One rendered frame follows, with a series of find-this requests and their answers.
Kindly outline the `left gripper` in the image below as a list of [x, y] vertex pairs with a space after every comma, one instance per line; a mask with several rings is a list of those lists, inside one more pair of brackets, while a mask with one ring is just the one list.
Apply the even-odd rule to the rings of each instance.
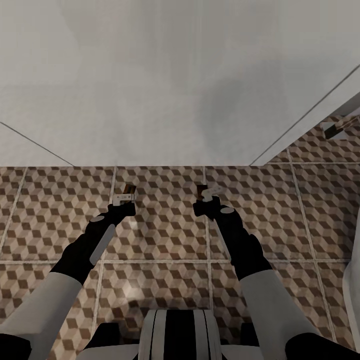
[[114, 206], [112, 203], [112, 204], [108, 205], [107, 207], [108, 207], [108, 212], [114, 210], [120, 214], [120, 216], [121, 216], [120, 223], [123, 221], [123, 219], [125, 217], [136, 215], [135, 203], [132, 203], [132, 202], [123, 203], [120, 206]]

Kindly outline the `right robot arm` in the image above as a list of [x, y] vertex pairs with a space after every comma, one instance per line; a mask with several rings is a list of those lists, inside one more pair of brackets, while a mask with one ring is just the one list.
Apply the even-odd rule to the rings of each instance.
[[239, 213], [212, 196], [222, 191], [221, 185], [203, 190], [193, 209], [213, 221], [235, 266], [264, 360], [360, 360], [360, 353], [321, 336], [263, 256], [260, 241], [243, 228]]

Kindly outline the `mousetrap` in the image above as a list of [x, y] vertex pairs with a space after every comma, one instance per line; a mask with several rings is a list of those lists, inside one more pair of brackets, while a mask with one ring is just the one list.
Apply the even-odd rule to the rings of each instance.
[[208, 189], [208, 185], [197, 185], [197, 199], [198, 201], [202, 201], [204, 197], [201, 195], [203, 190]]
[[[136, 190], [135, 185], [130, 185], [130, 184], [126, 184], [125, 189], [124, 189], [124, 194], [134, 194], [135, 190]], [[130, 200], [125, 200], [123, 203], [130, 203]]]

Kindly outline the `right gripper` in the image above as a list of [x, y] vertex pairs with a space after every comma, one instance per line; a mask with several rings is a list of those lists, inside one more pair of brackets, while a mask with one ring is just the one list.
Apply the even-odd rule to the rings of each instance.
[[196, 200], [196, 203], [193, 204], [193, 209], [195, 212], [195, 215], [197, 217], [206, 215], [209, 218], [208, 212], [209, 209], [214, 205], [221, 205], [220, 204], [220, 197], [215, 196], [212, 198], [211, 201], [202, 201], [198, 199]]

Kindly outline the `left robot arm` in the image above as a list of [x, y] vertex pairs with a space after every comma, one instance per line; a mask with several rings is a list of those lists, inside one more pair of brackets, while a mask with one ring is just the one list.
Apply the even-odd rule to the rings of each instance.
[[46, 360], [89, 273], [125, 217], [135, 216], [135, 193], [114, 194], [108, 212], [92, 218], [26, 300], [0, 324], [0, 360]]

